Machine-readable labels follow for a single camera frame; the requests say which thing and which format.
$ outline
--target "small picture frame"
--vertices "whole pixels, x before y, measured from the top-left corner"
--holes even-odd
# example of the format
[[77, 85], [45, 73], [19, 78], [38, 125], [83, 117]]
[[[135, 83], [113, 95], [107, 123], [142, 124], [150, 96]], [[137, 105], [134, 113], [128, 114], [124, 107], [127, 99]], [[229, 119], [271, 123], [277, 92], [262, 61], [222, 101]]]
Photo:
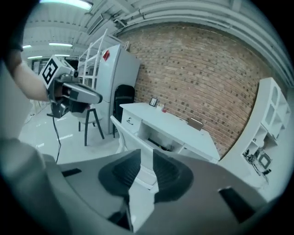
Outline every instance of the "small picture frame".
[[150, 102], [149, 102], [149, 105], [155, 107], [156, 104], [157, 104], [157, 101], [158, 101], [158, 99], [156, 99], [156, 98], [151, 98], [151, 100], [150, 100]]

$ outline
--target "drawer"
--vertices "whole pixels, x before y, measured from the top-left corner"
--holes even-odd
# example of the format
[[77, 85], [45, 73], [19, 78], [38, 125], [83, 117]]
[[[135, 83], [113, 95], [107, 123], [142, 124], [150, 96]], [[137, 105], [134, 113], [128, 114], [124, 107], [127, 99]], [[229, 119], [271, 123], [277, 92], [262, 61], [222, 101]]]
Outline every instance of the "drawer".
[[139, 131], [142, 119], [132, 115], [130, 112], [124, 110], [123, 117], [121, 119], [121, 124], [124, 128], [129, 130], [131, 133], [136, 133]]

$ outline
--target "person's arm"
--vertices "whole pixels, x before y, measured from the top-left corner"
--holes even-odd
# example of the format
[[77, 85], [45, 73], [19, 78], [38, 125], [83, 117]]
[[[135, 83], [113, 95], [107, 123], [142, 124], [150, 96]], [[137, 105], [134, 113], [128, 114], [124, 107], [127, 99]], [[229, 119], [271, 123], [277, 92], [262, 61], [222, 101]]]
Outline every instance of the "person's arm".
[[6, 66], [15, 83], [28, 99], [48, 101], [43, 81], [22, 61], [20, 50], [12, 49], [6, 57]]

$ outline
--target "small box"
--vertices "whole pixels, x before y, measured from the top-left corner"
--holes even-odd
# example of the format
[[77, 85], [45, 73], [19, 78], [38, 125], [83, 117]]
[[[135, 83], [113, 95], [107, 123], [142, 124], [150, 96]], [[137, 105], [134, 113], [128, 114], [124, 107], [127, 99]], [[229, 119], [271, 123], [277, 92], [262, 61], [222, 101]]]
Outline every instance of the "small box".
[[192, 117], [189, 118], [188, 125], [195, 128], [196, 130], [199, 130], [199, 131], [203, 128], [203, 123], [200, 121], [197, 121], [196, 119], [194, 119]]
[[156, 110], [158, 111], [162, 111], [164, 109], [164, 105], [163, 104], [159, 104], [156, 106]]
[[74, 68], [64, 59], [51, 56], [45, 67], [40, 72], [46, 89], [49, 88], [54, 78], [59, 77], [63, 73], [68, 73], [74, 70]]

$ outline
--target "ceiling light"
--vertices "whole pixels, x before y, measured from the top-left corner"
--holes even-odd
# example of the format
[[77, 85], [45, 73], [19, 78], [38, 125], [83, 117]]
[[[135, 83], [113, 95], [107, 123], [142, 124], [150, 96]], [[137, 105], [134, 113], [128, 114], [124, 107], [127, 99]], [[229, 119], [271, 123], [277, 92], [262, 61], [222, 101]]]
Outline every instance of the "ceiling light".
[[42, 58], [42, 56], [32, 56], [32, 57], [28, 57], [28, 59], [37, 59], [37, 58]]
[[85, 10], [90, 10], [93, 3], [82, 0], [41, 0], [40, 3], [64, 3], [72, 6], [76, 6]]
[[68, 46], [72, 47], [72, 44], [67, 44], [67, 43], [49, 43], [50, 46]]
[[55, 56], [69, 57], [70, 55], [55, 55]]

